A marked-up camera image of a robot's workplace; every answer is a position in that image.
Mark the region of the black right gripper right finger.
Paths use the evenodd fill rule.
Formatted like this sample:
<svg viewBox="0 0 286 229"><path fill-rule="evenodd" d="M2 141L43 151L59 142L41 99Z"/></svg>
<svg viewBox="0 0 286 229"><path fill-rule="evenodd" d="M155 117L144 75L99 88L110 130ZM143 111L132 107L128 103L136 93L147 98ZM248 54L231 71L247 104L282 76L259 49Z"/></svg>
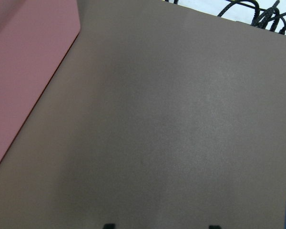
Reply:
<svg viewBox="0 0 286 229"><path fill-rule="evenodd" d="M208 229L221 229L219 225L209 225Z"/></svg>

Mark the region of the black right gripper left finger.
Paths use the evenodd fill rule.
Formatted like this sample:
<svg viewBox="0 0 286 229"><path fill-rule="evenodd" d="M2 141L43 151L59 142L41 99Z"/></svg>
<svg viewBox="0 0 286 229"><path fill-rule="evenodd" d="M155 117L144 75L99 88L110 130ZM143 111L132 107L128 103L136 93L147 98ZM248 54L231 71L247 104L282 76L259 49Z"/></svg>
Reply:
<svg viewBox="0 0 286 229"><path fill-rule="evenodd" d="M104 224L103 229L115 229L115 224Z"/></svg>

